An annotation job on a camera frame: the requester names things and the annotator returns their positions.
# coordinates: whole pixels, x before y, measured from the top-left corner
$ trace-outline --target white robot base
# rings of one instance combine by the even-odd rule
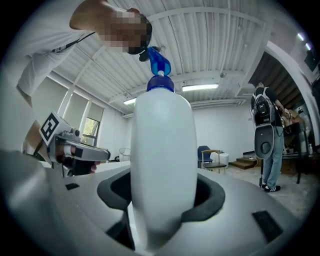
[[[128,167],[62,178],[19,152],[0,153],[6,162],[0,174],[4,202],[42,249],[59,256],[139,255],[129,228],[130,189],[123,186]],[[259,187],[197,171],[198,180],[215,185],[207,186],[208,193],[220,196],[211,197],[210,213],[206,201],[184,212],[178,231],[154,255],[269,255],[299,228],[301,223]]]

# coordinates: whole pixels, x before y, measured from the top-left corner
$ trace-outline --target white plastic bottle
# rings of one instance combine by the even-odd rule
[[[131,193],[139,242],[147,251],[162,246],[194,206],[197,139],[190,104],[156,75],[135,101],[131,136]]]

